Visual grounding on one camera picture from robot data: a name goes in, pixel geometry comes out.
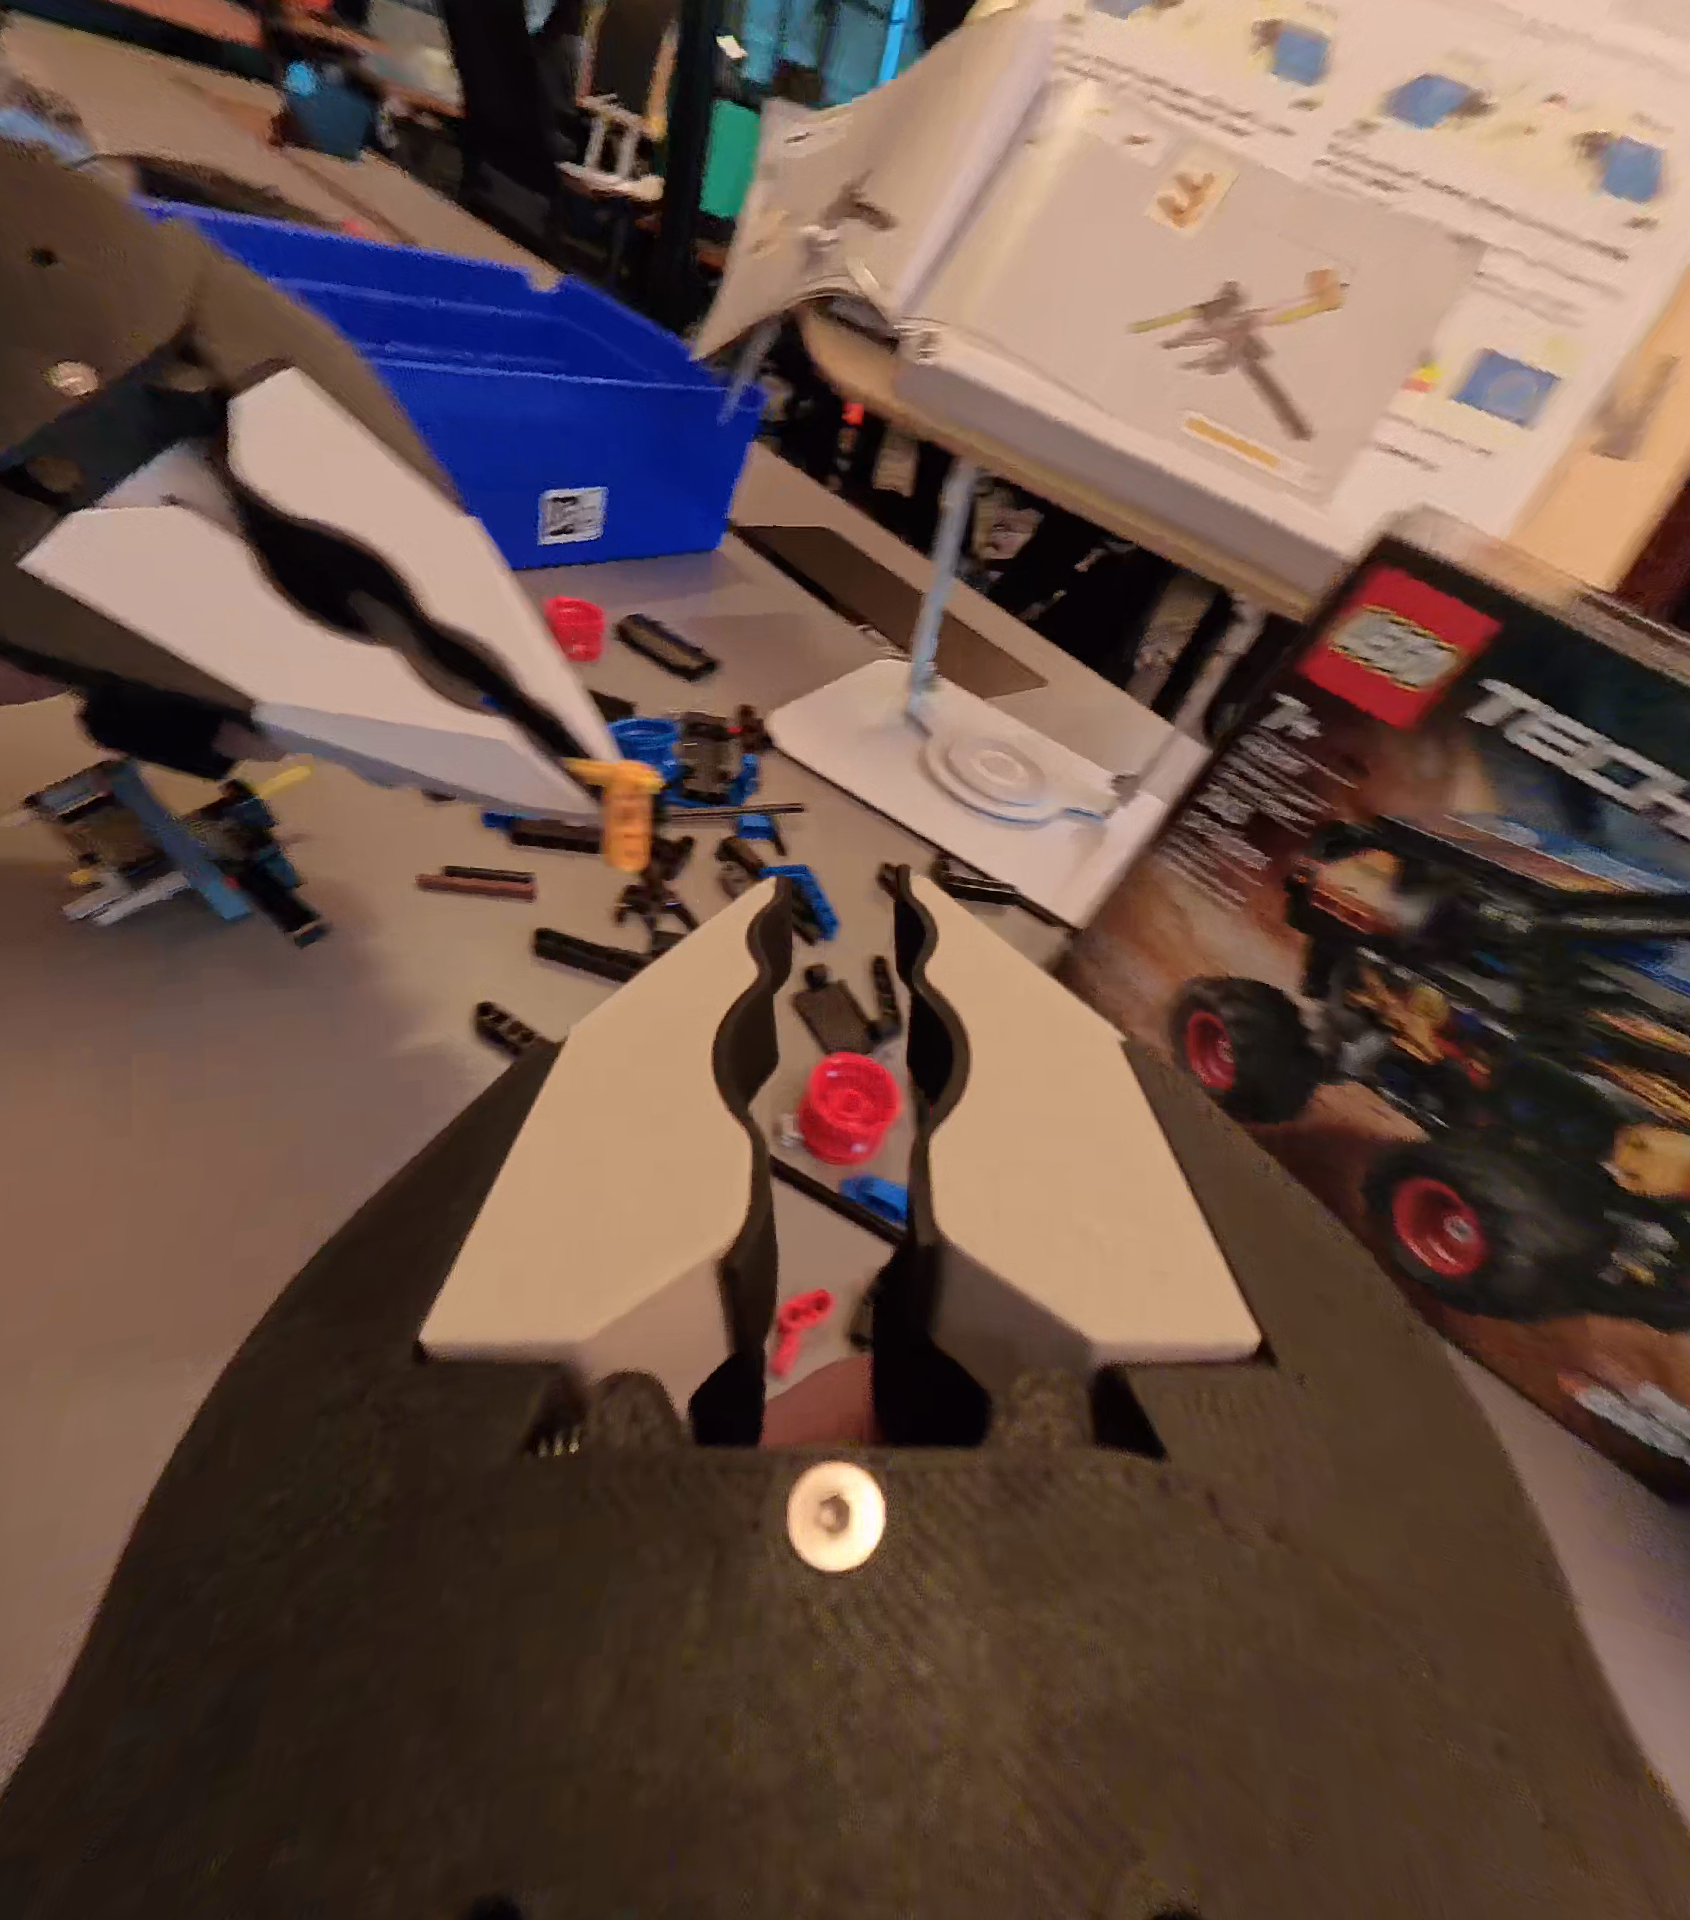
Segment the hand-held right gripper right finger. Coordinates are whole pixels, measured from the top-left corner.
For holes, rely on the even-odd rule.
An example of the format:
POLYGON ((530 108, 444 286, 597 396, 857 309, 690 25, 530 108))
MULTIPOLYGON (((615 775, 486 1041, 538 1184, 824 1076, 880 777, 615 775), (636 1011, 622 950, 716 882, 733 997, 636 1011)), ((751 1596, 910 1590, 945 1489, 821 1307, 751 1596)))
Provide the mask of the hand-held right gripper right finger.
POLYGON ((912 869, 886 878, 906 992, 907 1222, 872 1287, 891 1446, 976 1446, 1031 1376, 1085 1411, 1130 1375, 1254 1362, 1263 1333, 1119 1032, 912 869))

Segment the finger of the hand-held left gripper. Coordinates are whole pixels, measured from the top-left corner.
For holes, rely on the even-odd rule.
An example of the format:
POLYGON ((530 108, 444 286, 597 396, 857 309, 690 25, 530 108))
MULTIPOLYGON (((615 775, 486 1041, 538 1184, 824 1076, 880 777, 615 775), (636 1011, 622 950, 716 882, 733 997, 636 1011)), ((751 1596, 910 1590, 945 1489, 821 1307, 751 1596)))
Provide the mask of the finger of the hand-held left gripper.
POLYGON ((350 637, 265 575, 229 508, 207 504, 187 454, 126 487, 130 503, 65 516, 17 564, 31 580, 207 672, 248 700, 252 731, 287 755, 381 789, 576 823, 593 812, 570 759, 597 757, 597 710, 484 529, 414 482, 414 540, 391 558, 420 612, 477 646, 511 688, 576 734, 543 747, 491 693, 448 693, 411 639, 350 637))
POLYGON ((256 719, 381 767, 605 767, 618 747, 496 543, 306 372, 234 396, 222 490, 252 615, 291 612, 256 719))

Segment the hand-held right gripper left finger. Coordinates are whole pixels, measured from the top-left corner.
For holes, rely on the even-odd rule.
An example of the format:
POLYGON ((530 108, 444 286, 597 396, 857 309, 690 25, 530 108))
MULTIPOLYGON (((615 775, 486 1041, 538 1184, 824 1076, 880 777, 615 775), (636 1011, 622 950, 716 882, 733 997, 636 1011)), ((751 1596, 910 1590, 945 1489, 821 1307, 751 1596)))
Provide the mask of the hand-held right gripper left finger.
POLYGON ((435 1362, 653 1380, 708 1446, 762 1441, 770 1151, 793 889, 762 880, 554 1053, 417 1333, 435 1362))

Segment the black toy brick assembly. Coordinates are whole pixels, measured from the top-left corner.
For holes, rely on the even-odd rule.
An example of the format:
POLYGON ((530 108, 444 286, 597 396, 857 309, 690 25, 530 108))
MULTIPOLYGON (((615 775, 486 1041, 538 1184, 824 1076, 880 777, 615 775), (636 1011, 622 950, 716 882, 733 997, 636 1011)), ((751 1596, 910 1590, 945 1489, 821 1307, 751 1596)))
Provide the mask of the black toy brick assembly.
POLYGON ((310 765, 289 763, 258 785, 226 780, 207 802, 178 812, 135 761, 112 759, 27 795, 6 825, 37 825, 63 846, 68 925, 112 929, 191 899, 217 922, 260 918, 294 949, 310 949, 330 925, 304 899, 274 809, 310 775, 310 765))

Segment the grey desk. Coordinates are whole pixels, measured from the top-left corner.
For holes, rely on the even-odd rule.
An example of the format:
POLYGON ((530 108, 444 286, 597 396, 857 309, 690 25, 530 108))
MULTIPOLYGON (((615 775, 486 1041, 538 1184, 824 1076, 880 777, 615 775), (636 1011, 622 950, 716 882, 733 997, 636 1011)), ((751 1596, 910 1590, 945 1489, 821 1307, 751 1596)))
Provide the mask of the grey desk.
MULTIPOLYGON (((476 816, 332 772, 285 796, 336 930, 304 953, 167 907, 59 916, 17 800, 93 755, 63 703, 0 706, 0 1788, 151 1486, 241 1339, 496 1065, 469 1002, 541 1030, 524 916, 420 901, 476 816)), ((1503 1441, 1647 1758, 1690 1821, 1690 1504, 1646 1493, 1441 1352, 1503 1441)))

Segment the blue plastic bin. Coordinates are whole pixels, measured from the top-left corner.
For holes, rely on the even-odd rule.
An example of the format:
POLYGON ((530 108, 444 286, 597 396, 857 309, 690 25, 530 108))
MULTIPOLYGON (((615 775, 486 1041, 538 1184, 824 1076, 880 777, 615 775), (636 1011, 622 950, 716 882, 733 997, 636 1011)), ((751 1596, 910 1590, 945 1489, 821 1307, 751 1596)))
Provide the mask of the blue plastic bin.
POLYGON ((576 278, 144 201, 347 338, 516 570, 706 555, 763 392, 576 278))

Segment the medium black toy beam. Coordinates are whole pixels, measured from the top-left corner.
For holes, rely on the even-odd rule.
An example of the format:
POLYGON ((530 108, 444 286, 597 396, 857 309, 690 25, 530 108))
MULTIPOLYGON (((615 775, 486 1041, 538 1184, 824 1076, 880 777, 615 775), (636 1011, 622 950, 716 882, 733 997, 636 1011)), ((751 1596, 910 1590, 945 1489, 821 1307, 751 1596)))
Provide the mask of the medium black toy beam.
POLYGON ((530 949, 538 962, 611 987, 632 983, 652 964, 652 955, 596 943, 554 926, 531 929, 530 949))

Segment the black hinged toy panel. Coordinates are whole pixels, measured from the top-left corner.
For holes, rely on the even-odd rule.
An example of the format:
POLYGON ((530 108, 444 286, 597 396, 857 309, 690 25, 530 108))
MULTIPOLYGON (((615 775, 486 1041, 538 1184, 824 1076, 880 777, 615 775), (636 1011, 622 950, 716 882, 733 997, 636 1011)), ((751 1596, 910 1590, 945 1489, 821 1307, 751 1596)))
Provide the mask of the black hinged toy panel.
POLYGON ((821 964, 803 969, 802 987, 788 1000, 820 1057, 870 1057, 880 1046, 874 1020, 852 988, 821 964))

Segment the heap of black toy beams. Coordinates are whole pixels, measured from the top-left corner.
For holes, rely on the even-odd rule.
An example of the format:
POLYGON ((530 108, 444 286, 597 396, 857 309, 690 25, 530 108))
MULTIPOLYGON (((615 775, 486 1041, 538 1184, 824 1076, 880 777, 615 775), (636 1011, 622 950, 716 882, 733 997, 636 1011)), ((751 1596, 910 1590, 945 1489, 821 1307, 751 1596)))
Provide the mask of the heap of black toy beams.
MULTIPOLYGON (((596 693, 592 697, 599 715, 605 719, 605 724, 624 719, 624 717, 647 717, 640 715, 632 703, 619 700, 615 697, 605 697, 596 693)), ((740 704, 727 717, 737 715, 740 708, 754 708, 750 704, 740 704)), ((662 715, 677 720, 681 712, 710 712, 699 708, 680 710, 675 715, 662 715)), ((690 830, 680 828, 703 828, 720 825, 701 825, 701 827, 684 827, 684 825, 662 825, 659 806, 677 804, 673 800, 669 785, 664 792, 655 796, 653 804, 653 828, 652 828, 652 852, 650 865, 644 874, 634 876, 624 882, 614 909, 615 922, 638 921, 644 926, 646 935, 646 955, 650 960, 658 959, 667 949, 675 947, 681 940, 681 933, 690 933, 698 926, 693 913, 677 897, 675 880, 688 866, 691 852, 696 848, 696 837, 690 830), (671 933, 665 922, 675 922, 680 933, 671 933)), ((762 885, 762 869, 768 863, 792 863, 784 837, 781 820, 763 820, 763 818, 744 818, 736 825, 721 825, 727 832, 714 846, 714 872, 720 886, 727 897, 736 899, 745 892, 751 885, 762 885)), ((488 811, 482 814, 482 825, 494 832, 502 832, 516 848, 535 850, 535 852, 599 852, 599 828, 597 827, 570 827, 557 823, 538 823, 527 820, 521 814, 505 811, 488 811)), ((935 852, 927 865, 927 876, 945 891, 954 901, 979 907, 997 907, 1014 909, 1027 915, 1034 922, 1043 925, 1053 930, 1069 933, 1060 916, 1039 907, 1037 903, 1023 897, 1015 886, 1006 885, 996 876, 985 876, 963 863, 957 863, 947 852, 935 852)), ((880 1041, 880 1048, 891 1045, 904 1030, 906 1018, 899 1006, 895 977, 883 955, 874 955, 870 962, 872 991, 876 1008, 865 1012, 880 1041)))

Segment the black cylinder piece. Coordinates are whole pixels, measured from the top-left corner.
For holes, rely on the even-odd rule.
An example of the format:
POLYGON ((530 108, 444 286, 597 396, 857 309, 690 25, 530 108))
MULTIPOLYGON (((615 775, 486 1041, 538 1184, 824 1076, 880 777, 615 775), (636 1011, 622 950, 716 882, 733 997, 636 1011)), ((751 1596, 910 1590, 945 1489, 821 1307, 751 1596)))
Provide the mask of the black cylinder piece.
POLYGON ((681 682, 699 685, 720 670, 714 654, 647 612, 618 618, 614 632, 626 650, 681 682))

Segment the black and blue gear block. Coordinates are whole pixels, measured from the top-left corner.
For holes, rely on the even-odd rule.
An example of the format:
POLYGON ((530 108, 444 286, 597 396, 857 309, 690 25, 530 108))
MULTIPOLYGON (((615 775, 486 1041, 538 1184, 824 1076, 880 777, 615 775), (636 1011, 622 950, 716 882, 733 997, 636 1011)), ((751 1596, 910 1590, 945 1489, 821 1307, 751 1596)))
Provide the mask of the black and blue gear block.
POLYGON ((758 791, 760 761, 768 750, 762 715, 747 706, 733 717, 681 712, 675 729, 669 783, 673 802, 688 809, 747 804, 758 791))

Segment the toy truck set box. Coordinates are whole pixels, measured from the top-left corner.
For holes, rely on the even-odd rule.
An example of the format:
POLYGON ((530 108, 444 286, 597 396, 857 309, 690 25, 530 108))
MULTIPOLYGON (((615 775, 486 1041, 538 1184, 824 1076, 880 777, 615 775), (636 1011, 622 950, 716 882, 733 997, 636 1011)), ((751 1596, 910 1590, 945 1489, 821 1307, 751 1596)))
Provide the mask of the toy truck set box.
POLYGON ((1060 977, 1433 1333, 1690 1493, 1690 637, 1393 520, 1060 977))

